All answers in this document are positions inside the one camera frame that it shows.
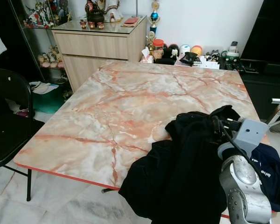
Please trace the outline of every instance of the black folding chair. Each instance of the black folding chair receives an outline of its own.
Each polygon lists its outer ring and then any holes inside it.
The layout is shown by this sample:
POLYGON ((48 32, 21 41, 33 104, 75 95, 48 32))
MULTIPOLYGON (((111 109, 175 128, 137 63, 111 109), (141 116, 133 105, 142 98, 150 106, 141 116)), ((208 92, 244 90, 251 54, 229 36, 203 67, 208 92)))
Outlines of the black folding chair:
POLYGON ((0 167, 8 168, 28 178, 27 201, 31 200, 31 169, 25 174, 6 166, 28 140, 43 126, 33 119, 33 103, 29 83, 13 72, 0 69, 0 100, 10 99, 29 109, 28 118, 7 112, 0 114, 0 167))

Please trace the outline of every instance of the trophy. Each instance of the trophy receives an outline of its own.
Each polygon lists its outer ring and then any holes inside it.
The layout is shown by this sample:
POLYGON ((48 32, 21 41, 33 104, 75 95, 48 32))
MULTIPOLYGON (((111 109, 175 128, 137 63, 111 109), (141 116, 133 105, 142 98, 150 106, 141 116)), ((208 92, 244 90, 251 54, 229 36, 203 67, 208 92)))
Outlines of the trophy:
POLYGON ((159 14, 157 13, 157 10, 160 8, 160 4, 158 3, 158 0, 154 0, 152 3, 152 8, 153 8, 153 13, 151 13, 150 17, 148 18, 151 26, 150 26, 150 31, 153 31, 154 33, 157 32, 157 25, 160 21, 159 14))
POLYGON ((147 38, 147 41, 148 41, 149 52, 150 52, 150 54, 152 54, 152 52, 153 52, 153 41, 155 39, 154 31, 150 31, 148 36, 146 36, 146 38, 147 38))

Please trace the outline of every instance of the blue trophy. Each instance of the blue trophy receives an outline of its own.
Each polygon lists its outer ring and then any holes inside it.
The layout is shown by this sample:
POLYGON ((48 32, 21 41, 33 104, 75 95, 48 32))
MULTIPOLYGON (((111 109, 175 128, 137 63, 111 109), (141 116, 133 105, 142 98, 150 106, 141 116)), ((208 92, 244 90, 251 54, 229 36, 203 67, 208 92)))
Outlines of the blue trophy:
POLYGON ((148 18, 151 26, 150 26, 150 31, 153 31, 154 33, 157 32, 157 25, 160 21, 159 14, 157 13, 157 10, 160 8, 160 4, 158 3, 157 0, 154 0, 152 3, 152 8, 153 8, 153 13, 151 13, 150 17, 148 18))

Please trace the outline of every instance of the green container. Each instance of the green container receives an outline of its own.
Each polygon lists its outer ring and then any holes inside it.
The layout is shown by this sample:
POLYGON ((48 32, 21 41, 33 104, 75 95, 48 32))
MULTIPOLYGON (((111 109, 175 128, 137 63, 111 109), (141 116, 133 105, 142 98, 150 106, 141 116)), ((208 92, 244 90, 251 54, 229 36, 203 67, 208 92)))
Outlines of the green container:
POLYGON ((58 87, 46 94, 32 92, 34 110, 44 113, 55 113, 64 104, 62 89, 58 87))

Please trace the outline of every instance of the chair seat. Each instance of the chair seat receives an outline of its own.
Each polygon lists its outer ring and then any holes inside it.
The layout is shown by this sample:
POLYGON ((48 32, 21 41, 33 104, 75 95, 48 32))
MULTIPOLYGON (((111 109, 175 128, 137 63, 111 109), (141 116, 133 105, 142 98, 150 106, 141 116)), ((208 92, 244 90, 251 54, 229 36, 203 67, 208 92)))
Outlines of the chair seat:
MULTIPOLYGON (((43 126, 43 122, 33 119, 32 136, 43 126)), ((0 166, 7 164, 32 137, 28 133, 29 118, 16 114, 0 116, 0 166)))

